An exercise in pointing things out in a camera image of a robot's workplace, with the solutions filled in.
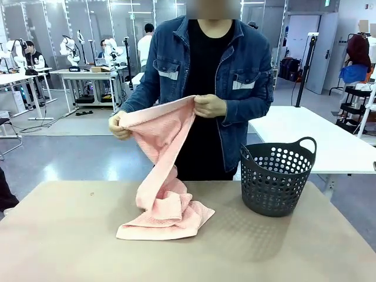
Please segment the person's right hand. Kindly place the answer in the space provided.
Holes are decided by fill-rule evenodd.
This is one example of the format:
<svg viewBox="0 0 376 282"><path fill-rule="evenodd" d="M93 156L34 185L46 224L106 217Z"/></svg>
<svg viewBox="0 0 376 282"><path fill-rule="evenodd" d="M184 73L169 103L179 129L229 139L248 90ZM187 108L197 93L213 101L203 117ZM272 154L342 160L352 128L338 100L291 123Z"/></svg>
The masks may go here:
<svg viewBox="0 0 376 282"><path fill-rule="evenodd" d="M126 112L120 110L118 113L115 113L111 116L108 120L109 122L109 130L112 134L119 140L126 140L131 137L132 132L121 127L119 122L122 117L126 116Z"/></svg>

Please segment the person's left hand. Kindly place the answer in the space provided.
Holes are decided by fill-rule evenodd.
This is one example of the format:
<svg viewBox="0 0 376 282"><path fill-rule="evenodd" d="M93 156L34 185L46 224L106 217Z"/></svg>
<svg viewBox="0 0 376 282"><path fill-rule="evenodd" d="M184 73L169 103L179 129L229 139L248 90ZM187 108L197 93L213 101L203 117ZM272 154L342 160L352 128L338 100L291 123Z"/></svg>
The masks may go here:
<svg viewBox="0 0 376 282"><path fill-rule="evenodd" d="M216 95L197 95L194 97L194 112L202 118L225 116L227 103Z"/></svg>

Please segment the pink terry towel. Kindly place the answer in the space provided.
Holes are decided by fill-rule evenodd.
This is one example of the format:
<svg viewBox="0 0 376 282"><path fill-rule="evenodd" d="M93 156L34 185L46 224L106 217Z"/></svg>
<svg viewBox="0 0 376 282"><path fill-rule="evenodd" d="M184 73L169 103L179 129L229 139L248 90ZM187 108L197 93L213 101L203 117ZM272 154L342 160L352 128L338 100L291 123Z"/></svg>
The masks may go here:
<svg viewBox="0 0 376 282"><path fill-rule="evenodd" d="M193 237L215 211L194 201L177 178L176 158L194 122L194 97L125 114L119 125L131 131L153 168L140 184L136 205L143 213L121 225L122 240Z"/></svg>

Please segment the person's left forearm denim sleeve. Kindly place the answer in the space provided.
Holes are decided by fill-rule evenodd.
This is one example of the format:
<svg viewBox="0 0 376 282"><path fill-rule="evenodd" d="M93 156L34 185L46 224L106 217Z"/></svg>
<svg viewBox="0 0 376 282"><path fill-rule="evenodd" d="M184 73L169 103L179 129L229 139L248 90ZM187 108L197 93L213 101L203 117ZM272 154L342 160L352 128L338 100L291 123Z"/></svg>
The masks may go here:
<svg viewBox="0 0 376 282"><path fill-rule="evenodd" d="M258 86L255 94L252 91L249 98L226 100L226 114L222 125L244 123L265 116L273 102L273 87L268 84Z"/></svg>

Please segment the person's right forearm denim sleeve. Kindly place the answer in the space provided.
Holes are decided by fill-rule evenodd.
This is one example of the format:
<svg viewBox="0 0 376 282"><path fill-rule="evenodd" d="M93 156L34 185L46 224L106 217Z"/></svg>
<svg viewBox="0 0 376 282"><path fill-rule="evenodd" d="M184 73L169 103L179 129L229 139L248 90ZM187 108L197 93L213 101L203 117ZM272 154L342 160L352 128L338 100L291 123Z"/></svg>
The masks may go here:
<svg viewBox="0 0 376 282"><path fill-rule="evenodd" d="M130 97L122 103L120 110L124 112L135 112L152 107L160 96L160 83L156 78L148 77L146 74L140 80Z"/></svg>

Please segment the person in denim jacket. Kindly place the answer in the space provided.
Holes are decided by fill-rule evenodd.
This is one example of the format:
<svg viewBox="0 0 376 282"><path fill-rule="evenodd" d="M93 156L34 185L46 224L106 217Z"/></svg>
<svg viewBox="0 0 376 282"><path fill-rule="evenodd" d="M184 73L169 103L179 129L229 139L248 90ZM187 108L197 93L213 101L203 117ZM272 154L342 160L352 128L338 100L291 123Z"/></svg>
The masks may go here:
<svg viewBox="0 0 376 282"><path fill-rule="evenodd" d="M181 16L159 25L144 72L160 83L155 103L186 96L216 95L240 100L256 87L273 86L271 50L266 37L237 19L203 20ZM176 159L183 181L231 180L247 139L248 122L223 126L224 116L196 115Z"/></svg>

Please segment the thin black pole stand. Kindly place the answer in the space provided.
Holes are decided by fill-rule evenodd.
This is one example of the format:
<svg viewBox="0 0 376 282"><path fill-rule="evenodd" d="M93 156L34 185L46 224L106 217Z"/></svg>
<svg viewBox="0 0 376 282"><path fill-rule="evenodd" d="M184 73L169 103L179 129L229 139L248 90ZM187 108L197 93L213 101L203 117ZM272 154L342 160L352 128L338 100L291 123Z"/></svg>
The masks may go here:
<svg viewBox="0 0 376 282"><path fill-rule="evenodd" d="M123 43L125 45L126 49L126 59L127 59L127 69L128 69L128 82L129 82L129 89L131 92L133 92L133 82L132 82L132 72L131 72L131 65L130 65L130 53L129 53L129 43L128 43L129 37L126 36L123 38Z"/></svg>

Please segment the white desk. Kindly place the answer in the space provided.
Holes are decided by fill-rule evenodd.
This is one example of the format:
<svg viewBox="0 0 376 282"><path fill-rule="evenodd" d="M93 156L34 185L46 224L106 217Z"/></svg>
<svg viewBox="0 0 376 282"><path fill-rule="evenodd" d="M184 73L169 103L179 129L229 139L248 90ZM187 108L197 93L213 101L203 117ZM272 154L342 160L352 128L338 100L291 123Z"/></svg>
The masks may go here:
<svg viewBox="0 0 376 282"><path fill-rule="evenodd" d="M53 121L54 120L53 117L46 116L46 110L47 110L47 104L54 102L56 99L53 99L51 96L51 91L50 91L46 76L47 76L47 73L44 73L44 72L38 72L37 75L33 75L33 76L24 75L21 73L1 74L0 75L0 90L4 90L5 88L11 88L11 90L14 91L15 86L21 85L26 91L25 97L26 97L26 101L28 105L28 110L30 111L30 110L33 110L33 106L32 106L30 95L28 93L28 89L26 86L26 85L29 85L31 92L32 92L32 96L33 96L33 104L36 107L37 117L29 117L28 120L40 120L40 121L47 120L48 122ZM41 107L39 106L38 94L36 93L36 89L39 89L41 86L39 77L43 77L45 84L46 84L47 91L48 91L48 95L49 95L49 100L46 101L43 91L41 89L39 90L39 93L41 94L43 103L45 105L44 114L42 114L41 112Z"/></svg>
<svg viewBox="0 0 376 282"><path fill-rule="evenodd" d="M117 82L118 76L113 72L91 72L81 70L80 72L70 72L68 69L54 70L50 72L51 75L58 75L62 82L63 91L65 94L68 112L72 113L78 110L80 106L85 107L112 107L113 112L119 108L119 98ZM89 82L92 87L93 99L92 103L79 103L77 99L84 94L85 83ZM103 82L109 83L110 102L102 102L101 87Z"/></svg>

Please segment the seated person in blue shirt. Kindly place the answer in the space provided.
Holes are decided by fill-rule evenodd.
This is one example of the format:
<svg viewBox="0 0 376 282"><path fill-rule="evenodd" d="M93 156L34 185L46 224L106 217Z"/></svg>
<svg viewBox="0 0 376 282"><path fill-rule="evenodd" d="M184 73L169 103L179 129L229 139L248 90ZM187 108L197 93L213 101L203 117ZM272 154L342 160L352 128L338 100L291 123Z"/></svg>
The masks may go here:
<svg viewBox="0 0 376 282"><path fill-rule="evenodd" d="M108 66L108 62L105 59L105 51L106 51L106 44L105 40L101 40L100 47L102 48L102 51L99 52L98 56L95 58L95 65L96 66Z"/></svg>

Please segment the person in white shirt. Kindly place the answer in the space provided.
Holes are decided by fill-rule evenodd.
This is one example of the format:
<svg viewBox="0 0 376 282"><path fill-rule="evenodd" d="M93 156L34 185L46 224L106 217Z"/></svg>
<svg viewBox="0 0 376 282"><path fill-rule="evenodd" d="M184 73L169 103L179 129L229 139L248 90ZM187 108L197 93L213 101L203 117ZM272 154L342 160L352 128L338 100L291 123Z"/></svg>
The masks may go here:
<svg viewBox="0 0 376 282"><path fill-rule="evenodd" d="M145 36L137 43L137 51L140 59L140 71L146 70L147 59L149 55L150 43L154 33L154 26L150 23L145 25Z"/></svg>

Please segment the black suitcase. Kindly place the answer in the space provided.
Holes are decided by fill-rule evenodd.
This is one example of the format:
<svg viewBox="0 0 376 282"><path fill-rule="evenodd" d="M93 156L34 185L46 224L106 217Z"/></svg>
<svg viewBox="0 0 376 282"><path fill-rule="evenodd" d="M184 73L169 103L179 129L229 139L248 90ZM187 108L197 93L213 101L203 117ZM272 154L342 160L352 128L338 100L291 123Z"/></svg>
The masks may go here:
<svg viewBox="0 0 376 282"><path fill-rule="evenodd" d="M283 58L280 61L278 76L282 79L295 82L300 72L301 59L291 57Z"/></svg>

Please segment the black tripod stand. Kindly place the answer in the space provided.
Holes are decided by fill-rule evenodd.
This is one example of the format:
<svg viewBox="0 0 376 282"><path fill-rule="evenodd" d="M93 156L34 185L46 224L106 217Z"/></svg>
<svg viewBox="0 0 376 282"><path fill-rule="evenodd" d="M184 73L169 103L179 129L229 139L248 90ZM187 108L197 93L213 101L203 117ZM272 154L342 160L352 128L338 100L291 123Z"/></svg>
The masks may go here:
<svg viewBox="0 0 376 282"><path fill-rule="evenodd" d="M303 90L304 90L304 85L305 85L305 82L306 82L308 70L310 68L310 61L311 61L311 57L313 55L313 51L314 51L314 47L316 45L318 35L319 35L318 32L308 33L308 39L310 39L309 49L308 49L308 54L307 54L307 58L306 58L306 61L305 61L306 63L305 63L304 68L303 68L303 75L301 77L300 88L299 88L297 99L296 99L296 104L295 104L296 108L300 107L301 98L302 98Z"/></svg>

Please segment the dark grey perforated basket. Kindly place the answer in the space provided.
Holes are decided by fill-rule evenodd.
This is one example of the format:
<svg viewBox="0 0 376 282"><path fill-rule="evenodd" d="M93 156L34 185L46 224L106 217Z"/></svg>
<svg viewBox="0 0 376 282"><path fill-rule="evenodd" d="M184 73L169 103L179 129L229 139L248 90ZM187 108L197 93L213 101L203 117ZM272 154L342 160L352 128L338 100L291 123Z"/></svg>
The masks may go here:
<svg viewBox="0 0 376 282"><path fill-rule="evenodd" d="M317 142L303 137L293 143L242 145L241 198L257 214L290 215L315 164Z"/></svg>

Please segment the seated person in varsity jacket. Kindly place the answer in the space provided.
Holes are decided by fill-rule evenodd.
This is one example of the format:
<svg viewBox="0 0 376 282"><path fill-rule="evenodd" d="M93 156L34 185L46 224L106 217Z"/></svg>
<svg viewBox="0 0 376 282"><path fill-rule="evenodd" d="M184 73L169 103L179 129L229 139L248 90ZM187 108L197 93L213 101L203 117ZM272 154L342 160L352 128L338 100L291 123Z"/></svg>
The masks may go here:
<svg viewBox="0 0 376 282"><path fill-rule="evenodd" d="M35 45L32 41L26 41L25 58L28 66L30 67L33 67L35 69L48 68L48 64L46 63L44 56L35 49ZM39 82L41 82L43 81L43 77L33 78L33 82L38 98L38 103L40 106L44 106L45 101L49 99L49 97L41 94L41 88L38 86L38 83L36 81L37 79Z"/></svg>

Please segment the grey door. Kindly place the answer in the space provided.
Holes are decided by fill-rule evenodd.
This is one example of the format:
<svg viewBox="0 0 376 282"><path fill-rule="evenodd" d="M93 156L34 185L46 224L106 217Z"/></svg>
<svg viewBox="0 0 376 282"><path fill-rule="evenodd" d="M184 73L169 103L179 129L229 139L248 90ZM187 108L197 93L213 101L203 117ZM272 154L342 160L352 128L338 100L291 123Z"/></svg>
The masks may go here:
<svg viewBox="0 0 376 282"><path fill-rule="evenodd" d="M305 88L320 95L327 74L330 55L334 46L338 26L338 13L321 16L318 36L314 48L308 79Z"/></svg>

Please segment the white table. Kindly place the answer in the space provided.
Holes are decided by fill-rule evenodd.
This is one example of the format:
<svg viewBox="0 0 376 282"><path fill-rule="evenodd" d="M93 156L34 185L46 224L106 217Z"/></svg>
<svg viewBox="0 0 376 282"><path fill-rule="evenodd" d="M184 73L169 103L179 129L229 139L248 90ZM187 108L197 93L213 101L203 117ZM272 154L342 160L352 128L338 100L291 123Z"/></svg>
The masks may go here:
<svg viewBox="0 0 376 282"><path fill-rule="evenodd" d="M332 198L339 174L376 174L376 148L325 118L294 106L271 106L266 116L249 121L267 143L291 143L312 137L318 145L313 174L326 174L324 195Z"/></svg>

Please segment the bystander in black trousers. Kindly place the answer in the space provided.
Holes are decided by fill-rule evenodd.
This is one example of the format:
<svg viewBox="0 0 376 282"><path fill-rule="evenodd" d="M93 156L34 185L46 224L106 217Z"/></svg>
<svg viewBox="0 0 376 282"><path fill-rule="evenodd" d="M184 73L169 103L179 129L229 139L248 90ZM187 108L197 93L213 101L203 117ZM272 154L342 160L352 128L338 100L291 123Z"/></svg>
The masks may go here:
<svg viewBox="0 0 376 282"><path fill-rule="evenodd" d="M0 167L0 212L14 208L19 203L18 199L11 193L6 181L5 173Z"/></svg>

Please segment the black utility cart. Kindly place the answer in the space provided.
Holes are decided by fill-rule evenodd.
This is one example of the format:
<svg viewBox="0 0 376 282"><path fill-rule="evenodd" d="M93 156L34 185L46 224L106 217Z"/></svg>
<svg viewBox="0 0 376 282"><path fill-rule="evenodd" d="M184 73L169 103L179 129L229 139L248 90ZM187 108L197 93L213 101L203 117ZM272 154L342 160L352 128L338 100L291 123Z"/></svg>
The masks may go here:
<svg viewBox="0 0 376 282"><path fill-rule="evenodd" d="M342 114L362 116L365 113L365 103L371 95L370 88L358 90L355 86L346 86L344 94L345 100L340 105Z"/></svg>

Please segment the person in maroon top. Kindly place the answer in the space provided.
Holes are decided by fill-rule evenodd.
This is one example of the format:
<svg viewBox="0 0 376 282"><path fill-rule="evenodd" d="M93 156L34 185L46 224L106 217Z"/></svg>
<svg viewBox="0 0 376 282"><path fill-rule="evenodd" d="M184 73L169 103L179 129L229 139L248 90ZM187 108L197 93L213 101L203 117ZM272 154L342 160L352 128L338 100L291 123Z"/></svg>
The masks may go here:
<svg viewBox="0 0 376 282"><path fill-rule="evenodd" d="M347 43L344 65L339 78L345 84L365 82L371 72L370 44L365 33L354 34Z"/></svg>

